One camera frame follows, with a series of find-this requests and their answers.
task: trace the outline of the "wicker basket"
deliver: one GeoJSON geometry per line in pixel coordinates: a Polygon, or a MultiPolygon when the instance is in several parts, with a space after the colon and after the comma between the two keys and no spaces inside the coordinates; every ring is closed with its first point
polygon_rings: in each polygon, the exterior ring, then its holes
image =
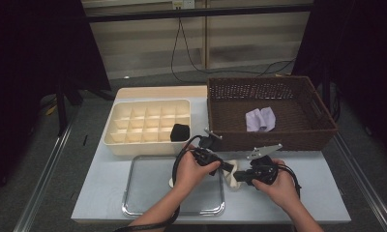
{"type": "Polygon", "coordinates": [[[218,151],[250,151],[281,143],[285,151],[320,151],[338,131],[306,76],[208,79],[208,117],[223,137],[218,151]],[[245,114],[270,106],[276,126],[247,132],[245,114]]]}

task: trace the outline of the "white table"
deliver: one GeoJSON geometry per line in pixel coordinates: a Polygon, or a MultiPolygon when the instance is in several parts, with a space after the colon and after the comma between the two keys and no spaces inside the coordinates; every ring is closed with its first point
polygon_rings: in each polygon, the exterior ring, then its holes
{"type": "MultiPolygon", "coordinates": [[[[206,86],[121,89],[115,103],[161,99],[190,100],[192,135],[206,135],[203,131],[208,125],[206,86]]],[[[316,221],[323,224],[351,221],[333,175],[320,151],[275,152],[270,156],[284,160],[296,173],[302,186],[302,202],[316,221]]],[[[113,155],[101,139],[77,199],[72,219],[76,222],[131,221],[132,218],[124,216],[121,209],[131,163],[130,157],[113,155]]],[[[247,168],[246,164],[249,162],[240,160],[240,166],[244,169],[247,168]]],[[[175,223],[291,223],[280,207],[253,187],[244,184],[238,190],[233,190],[223,182],[223,191],[225,209],[221,214],[214,217],[180,216],[175,223]]]]}

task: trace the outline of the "hand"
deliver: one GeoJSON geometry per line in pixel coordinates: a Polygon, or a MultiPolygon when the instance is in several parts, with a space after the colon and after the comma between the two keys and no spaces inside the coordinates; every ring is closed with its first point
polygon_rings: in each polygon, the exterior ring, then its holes
{"type": "Polygon", "coordinates": [[[206,166],[200,166],[194,159],[194,155],[191,152],[187,152],[179,162],[174,188],[189,193],[208,173],[214,171],[220,165],[219,161],[214,161],[206,166]]]}
{"type": "MultiPolygon", "coordinates": [[[[284,162],[280,159],[272,159],[272,162],[284,165],[284,162]]],[[[268,194],[269,197],[284,210],[292,207],[295,203],[300,202],[293,179],[286,171],[279,170],[278,177],[271,186],[255,179],[252,180],[252,183],[257,189],[268,194]]]]}

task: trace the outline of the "forearm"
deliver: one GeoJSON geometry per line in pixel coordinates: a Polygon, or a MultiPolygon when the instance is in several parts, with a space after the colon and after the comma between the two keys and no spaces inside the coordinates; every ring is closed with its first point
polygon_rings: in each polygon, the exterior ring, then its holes
{"type": "MultiPolygon", "coordinates": [[[[172,217],[175,210],[188,194],[188,191],[173,188],[159,202],[152,206],[141,217],[134,220],[130,225],[153,224],[166,221],[172,217]]],[[[164,231],[164,228],[149,231],[164,231]]]]}
{"type": "Polygon", "coordinates": [[[295,202],[291,207],[283,208],[283,210],[290,216],[298,232],[323,231],[302,202],[295,202]]]}

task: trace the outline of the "person's left hand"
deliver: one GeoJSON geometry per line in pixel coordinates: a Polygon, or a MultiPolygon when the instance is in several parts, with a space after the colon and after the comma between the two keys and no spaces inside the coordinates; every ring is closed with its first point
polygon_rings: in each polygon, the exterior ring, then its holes
{"type": "Polygon", "coordinates": [[[206,166],[200,166],[194,159],[194,155],[191,152],[187,152],[179,162],[174,188],[189,193],[208,173],[214,171],[220,165],[219,161],[214,161],[206,166]]]}

